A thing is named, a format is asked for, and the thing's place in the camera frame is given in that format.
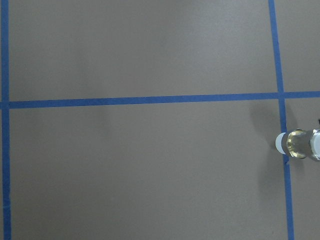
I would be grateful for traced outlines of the white brass PPR ball valve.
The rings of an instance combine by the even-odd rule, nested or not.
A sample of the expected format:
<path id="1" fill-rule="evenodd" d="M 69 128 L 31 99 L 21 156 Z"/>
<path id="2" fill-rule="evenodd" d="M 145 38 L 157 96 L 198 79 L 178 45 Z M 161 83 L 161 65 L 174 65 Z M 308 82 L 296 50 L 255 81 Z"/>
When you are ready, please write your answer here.
<path id="1" fill-rule="evenodd" d="M 275 139 L 277 151 L 296 159 L 320 161 L 320 129 L 295 129 L 280 133 Z"/>

